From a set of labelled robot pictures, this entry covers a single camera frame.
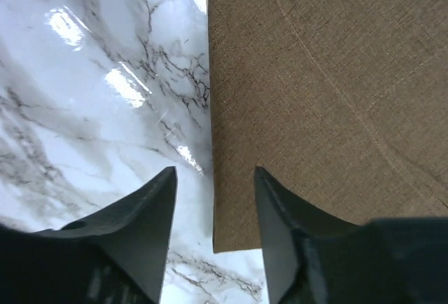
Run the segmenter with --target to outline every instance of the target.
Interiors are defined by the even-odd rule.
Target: white marble tabletop
[[[60,228],[175,165],[161,303],[267,303],[213,254],[207,0],[0,0],[0,222]]]

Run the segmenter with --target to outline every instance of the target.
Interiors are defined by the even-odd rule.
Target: marble countertop
[[[0,0],[0,222],[64,224],[175,165],[161,303],[267,303],[213,254],[207,0]]]

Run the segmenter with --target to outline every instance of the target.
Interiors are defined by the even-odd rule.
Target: brown cloth
[[[448,0],[209,0],[214,250],[253,169],[354,223],[448,215]]]

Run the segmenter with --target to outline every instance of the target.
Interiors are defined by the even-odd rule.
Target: folded cloth
[[[209,0],[216,252],[260,247],[253,169],[364,223],[448,215],[448,0]]]

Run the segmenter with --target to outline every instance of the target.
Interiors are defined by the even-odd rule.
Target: black robotic claw
[[[448,218],[356,226],[255,169],[270,303],[448,303]]]
[[[176,199],[168,167],[127,197],[63,227],[0,227],[2,303],[158,303]]]

